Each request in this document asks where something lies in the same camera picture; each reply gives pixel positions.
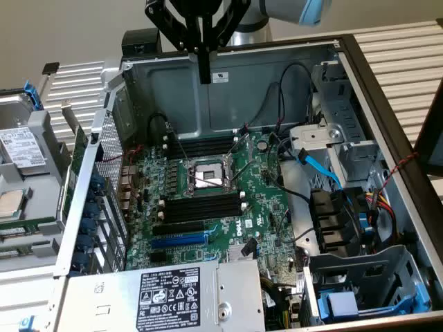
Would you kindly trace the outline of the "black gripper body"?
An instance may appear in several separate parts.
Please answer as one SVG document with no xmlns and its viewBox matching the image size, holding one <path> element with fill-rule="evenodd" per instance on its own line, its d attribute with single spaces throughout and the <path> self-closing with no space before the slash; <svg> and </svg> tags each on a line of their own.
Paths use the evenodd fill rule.
<svg viewBox="0 0 443 332">
<path fill-rule="evenodd" d="M 213 16 L 222 4 L 222 1 L 170 1 L 174 9 L 182 17 L 203 17 Z M 225 12 L 240 11 L 244 14 L 249 7 L 249 1 L 229 1 L 228 5 L 224 5 Z M 167 7 L 164 1 L 148 1 L 148 15 L 152 16 L 160 12 L 166 12 Z"/>
</svg>

